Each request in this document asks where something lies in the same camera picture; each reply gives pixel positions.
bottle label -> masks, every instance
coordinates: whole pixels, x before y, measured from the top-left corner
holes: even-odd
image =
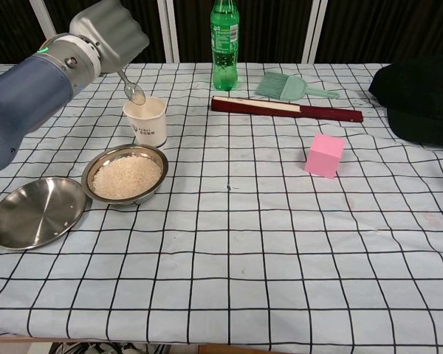
[[[236,52],[238,50],[238,25],[212,24],[212,50],[222,54]]]

metal spoon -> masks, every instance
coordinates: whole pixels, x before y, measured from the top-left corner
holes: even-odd
[[[127,98],[137,105],[144,105],[146,102],[146,96],[142,88],[136,83],[132,83],[130,80],[128,80],[123,70],[118,70],[117,73],[125,82],[125,94]]]

black curtain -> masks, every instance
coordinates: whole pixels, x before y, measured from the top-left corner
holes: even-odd
[[[174,0],[182,62],[211,62],[214,0]],[[238,61],[300,63],[312,0],[236,0],[240,12]]]
[[[45,40],[28,1],[0,0],[0,63],[19,63]]]
[[[317,63],[443,54],[443,0],[329,0]]]
[[[44,0],[58,33],[68,32],[72,18],[99,0]],[[164,44],[157,0],[120,0],[149,37],[149,47],[138,55],[133,63],[164,63]]]

table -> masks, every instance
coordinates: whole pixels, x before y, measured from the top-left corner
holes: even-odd
[[[48,246],[0,249],[0,336],[443,353],[443,147],[394,136],[367,92],[380,67],[242,63],[229,93],[300,72],[340,98],[299,103],[353,107],[358,124],[212,112],[210,64],[131,64],[168,101],[168,177],[139,207],[94,202]],[[117,75],[98,78],[25,138],[0,200],[41,177],[79,181],[133,142],[125,101]],[[318,133],[346,140],[336,179],[303,171]]]

paper cup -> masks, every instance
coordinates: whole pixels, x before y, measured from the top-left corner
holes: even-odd
[[[164,148],[168,140],[165,126],[166,103],[157,97],[148,97],[144,105],[128,101],[123,106],[123,113],[133,129],[136,140],[155,148]]]

